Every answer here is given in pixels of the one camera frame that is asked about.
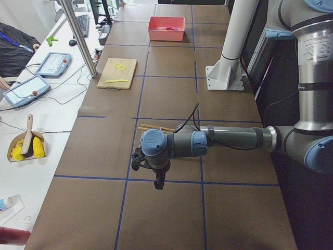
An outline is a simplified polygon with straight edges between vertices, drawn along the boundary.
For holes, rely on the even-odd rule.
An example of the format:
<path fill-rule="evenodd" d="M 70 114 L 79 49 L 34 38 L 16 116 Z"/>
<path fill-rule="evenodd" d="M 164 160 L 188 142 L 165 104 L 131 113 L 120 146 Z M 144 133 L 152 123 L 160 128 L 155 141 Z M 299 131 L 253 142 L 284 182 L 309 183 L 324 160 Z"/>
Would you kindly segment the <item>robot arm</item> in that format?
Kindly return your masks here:
<path fill-rule="evenodd" d="M 265 35 L 297 40 L 299 121 L 266 128 L 180 124 L 174 132 L 144 131 L 132 155 L 132 169 L 156 174 L 163 189 L 173 158 L 197 157 L 209 147 L 279 152 L 323 173 L 332 173 L 332 1 L 269 1 Z"/>

